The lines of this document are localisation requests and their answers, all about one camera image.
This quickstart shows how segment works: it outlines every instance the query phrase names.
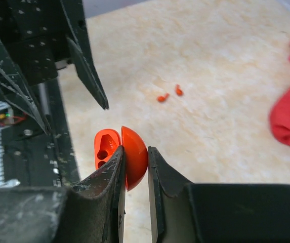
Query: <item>marble floor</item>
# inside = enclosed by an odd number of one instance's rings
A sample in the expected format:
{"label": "marble floor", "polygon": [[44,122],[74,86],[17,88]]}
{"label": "marble floor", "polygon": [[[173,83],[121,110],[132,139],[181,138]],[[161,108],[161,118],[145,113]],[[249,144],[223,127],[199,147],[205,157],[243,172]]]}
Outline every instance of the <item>marble floor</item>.
{"label": "marble floor", "polygon": [[[88,30],[110,110],[73,66],[60,73],[82,178],[95,170],[95,134],[127,126],[193,182],[290,183],[290,147],[268,124],[290,86],[290,12],[278,1],[151,0],[91,18]],[[151,242],[147,177],[126,213],[125,242]]]}

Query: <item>red wire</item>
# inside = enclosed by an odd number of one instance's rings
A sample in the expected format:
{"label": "red wire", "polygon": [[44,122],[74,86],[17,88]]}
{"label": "red wire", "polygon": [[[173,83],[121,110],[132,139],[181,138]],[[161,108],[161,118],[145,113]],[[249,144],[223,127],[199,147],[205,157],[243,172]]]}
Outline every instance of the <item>red wire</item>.
{"label": "red wire", "polygon": [[[24,117],[13,116],[13,117],[11,117],[11,118],[17,119],[15,122],[13,122],[12,124],[10,124],[10,125],[12,126],[12,125],[18,124],[18,123],[20,123],[20,122],[26,120],[26,119],[27,119],[27,114],[25,114]],[[6,125],[5,125],[4,123],[2,123],[2,122],[0,122],[0,125],[1,125],[2,127],[6,126]]]}

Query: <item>orange plastic shard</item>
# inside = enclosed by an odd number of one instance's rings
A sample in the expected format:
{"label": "orange plastic shard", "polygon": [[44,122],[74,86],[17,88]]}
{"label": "orange plastic shard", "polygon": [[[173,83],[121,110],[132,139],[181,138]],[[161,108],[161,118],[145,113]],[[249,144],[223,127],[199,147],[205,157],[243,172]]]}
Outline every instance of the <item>orange plastic shard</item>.
{"label": "orange plastic shard", "polygon": [[141,137],[130,128],[121,128],[122,145],[126,154],[126,188],[135,188],[143,179],[148,167],[148,151]]}
{"label": "orange plastic shard", "polygon": [[121,145],[120,135],[113,129],[103,129],[94,138],[95,168],[99,169]]}
{"label": "orange plastic shard", "polygon": [[180,85],[176,85],[175,87],[175,92],[178,96],[182,96],[183,95],[183,91],[180,88]]}
{"label": "orange plastic shard", "polygon": [[157,97],[157,101],[159,103],[165,102],[168,99],[169,96],[170,96],[169,93],[166,93],[164,96],[163,95],[162,96],[158,96]]}

